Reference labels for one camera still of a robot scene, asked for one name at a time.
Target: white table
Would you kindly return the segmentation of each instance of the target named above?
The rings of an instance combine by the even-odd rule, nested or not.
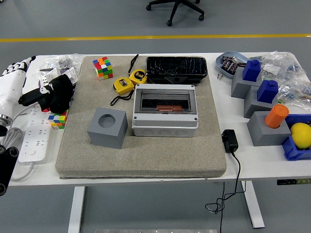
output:
[[[246,57],[257,56],[264,53],[242,53]],[[130,55],[135,54],[111,54],[111,55]],[[231,94],[231,80],[223,77],[221,80],[217,79],[218,70],[216,68],[215,59],[221,55],[221,53],[191,53],[191,54],[156,54],[156,55],[178,55],[178,56],[202,56],[206,58],[207,69],[210,78],[211,88],[214,96],[216,111],[218,115],[220,131],[225,129],[234,129],[239,148],[236,151],[236,156],[241,163],[241,181],[251,181],[256,179],[290,179],[290,178],[311,178],[311,160],[288,162],[284,157],[284,151],[282,146],[268,146],[268,147],[254,147],[250,138],[247,122],[249,119],[243,117],[243,100],[232,98]],[[27,82],[24,87],[24,92],[28,92],[34,88],[37,88],[37,80],[33,78],[32,74],[38,69],[38,67],[44,62],[47,56],[38,56],[34,60],[27,72]],[[298,113],[311,113],[299,108],[295,105],[289,105],[291,114]],[[21,129],[25,129],[28,122],[28,116],[20,116],[16,122],[16,125]],[[58,149],[62,140],[62,130],[52,130],[48,152],[46,153],[47,162],[42,165],[34,167],[31,174],[17,182],[10,182],[10,186],[33,186],[33,185],[72,185],[82,186],[77,188],[73,199],[74,210],[77,208],[82,211],[84,186],[100,185],[105,183],[139,183],[139,182],[174,182],[174,181],[203,181],[204,179],[59,179],[58,173],[55,171],[55,162],[58,154]],[[231,154],[226,154],[227,170],[225,174],[219,178],[207,179],[207,181],[219,182],[219,181],[234,181],[237,177],[238,165]],[[23,166],[17,163],[13,177],[20,176],[28,170],[27,166]],[[245,194],[247,203],[250,209],[254,227],[264,227],[261,218],[260,210],[258,207],[256,195],[252,187],[251,182],[247,182],[247,193]],[[75,232],[77,225],[80,226],[78,219],[81,214],[72,216],[70,232]]]

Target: black storage box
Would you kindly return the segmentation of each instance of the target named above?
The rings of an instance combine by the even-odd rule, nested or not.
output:
[[[207,76],[204,57],[147,57],[146,75],[150,83],[196,84]]]

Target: robotic hand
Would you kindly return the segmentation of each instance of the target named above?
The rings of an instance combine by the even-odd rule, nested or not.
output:
[[[26,72],[35,57],[13,63],[0,76],[0,136],[5,136],[7,126],[13,123],[13,108],[18,105],[26,81]]]
[[[38,102],[42,110],[50,109],[58,114],[69,109],[73,86],[67,75],[58,76],[47,86],[22,94],[27,69],[34,59],[35,57],[30,57],[12,64],[0,76],[0,137],[6,136],[7,126],[10,126],[15,118],[13,109],[19,104],[29,106]]]

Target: gray felt mat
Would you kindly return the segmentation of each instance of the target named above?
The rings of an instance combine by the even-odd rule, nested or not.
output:
[[[130,101],[110,102],[117,95],[113,83],[128,77],[132,56],[109,56],[114,77],[98,81],[92,61],[85,57],[67,125],[56,161],[61,178],[220,177],[226,170],[225,151],[209,77],[196,86],[199,127],[195,137],[137,137],[131,129],[134,96]],[[132,70],[145,69],[139,56]],[[97,107],[125,110],[128,130],[122,149],[92,145],[88,125]]]

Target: black cable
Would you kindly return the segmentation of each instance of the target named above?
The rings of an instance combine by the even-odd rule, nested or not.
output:
[[[115,97],[115,98],[110,102],[110,106],[115,105],[115,103],[116,103],[119,99],[121,99],[121,100],[130,100],[133,93],[134,93],[134,90],[131,90],[130,94],[128,94],[127,96],[117,96],[117,97]]]
[[[131,75],[131,70],[134,66],[134,63],[136,61],[136,59],[138,58],[139,54],[137,54],[132,60],[131,60],[131,66],[130,69],[128,70],[128,76]],[[116,104],[116,102],[121,99],[121,100],[130,100],[132,97],[132,94],[134,93],[134,90],[131,90],[131,92],[127,95],[127,96],[117,96],[115,97],[111,102],[110,102],[110,106],[113,106]]]
[[[136,59],[138,58],[138,56],[139,56],[139,54],[137,54],[137,55],[131,60],[131,67],[130,67],[130,69],[128,70],[128,76],[129,76],[129,77],[130,77],[130,75],[131,75],[131,70],[132,70],[132,68],[133,68],[133,66],[134,66],[134,63],[135,63]]]
[[[244,185],[244,191],[241,192],[237,192],[237,186],[238,186],[238,181],[239,181],[239,176],[240,176],[240,172],[241,172],[241,164],[238,160],[238,158],[235,156],[234,151],[230,150],[233,158],[235,158],[235,160],[238,162],[239,164],[239,171],[238,171],[238,175],[236,178],[236,182],[235,182],[235,187],[234,187],[234,192],[233,193],[225,193],[225,183],[223,182],[223,194],[221,198],[217,198],[215,203],[208,203],[205,205],[205,208],[215,214],[218,214],[218,212],[221,212],[221,219],[220,219],[220,233],[222,232],[222,222],[223,222],[223,210],[225,209],[225,200],[228,200],[230,197],[236,195],[237,193],[245,193],[246,192],[246,182]],[[216,209],[215,210],[211,210],[208,208],[209,205],[216,205]]]

